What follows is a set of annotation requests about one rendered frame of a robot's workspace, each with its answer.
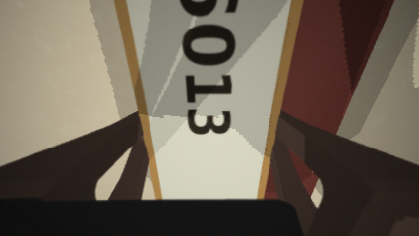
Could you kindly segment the dark red low platform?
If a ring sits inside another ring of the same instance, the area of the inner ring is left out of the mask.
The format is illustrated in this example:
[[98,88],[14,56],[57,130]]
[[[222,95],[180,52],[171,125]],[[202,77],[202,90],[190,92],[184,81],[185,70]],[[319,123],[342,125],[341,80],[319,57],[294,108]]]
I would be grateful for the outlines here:
[[[281,110],[337,134],[394,0],[304,0]],[[310,197],[318,177],[289,148]]]

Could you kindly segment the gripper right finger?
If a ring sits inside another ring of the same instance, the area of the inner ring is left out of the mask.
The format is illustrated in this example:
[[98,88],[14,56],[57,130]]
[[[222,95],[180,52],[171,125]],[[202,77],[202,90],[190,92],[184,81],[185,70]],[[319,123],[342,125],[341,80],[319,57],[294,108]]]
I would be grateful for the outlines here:
[[[318,208],[289,148],[322,183]],[[304,236],[419,236],[418,164],[280,110],[270,165],[277,198],[294,206]]]

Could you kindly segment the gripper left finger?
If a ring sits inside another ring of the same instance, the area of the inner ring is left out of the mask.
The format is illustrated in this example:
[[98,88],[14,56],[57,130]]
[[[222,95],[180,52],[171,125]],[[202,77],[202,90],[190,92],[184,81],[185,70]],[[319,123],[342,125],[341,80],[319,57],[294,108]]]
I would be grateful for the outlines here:
[[96,131],[0,166],[0,199],[97,200],[98,180],[130,148],[109,200],[141,200],[149,157],[138,111]]

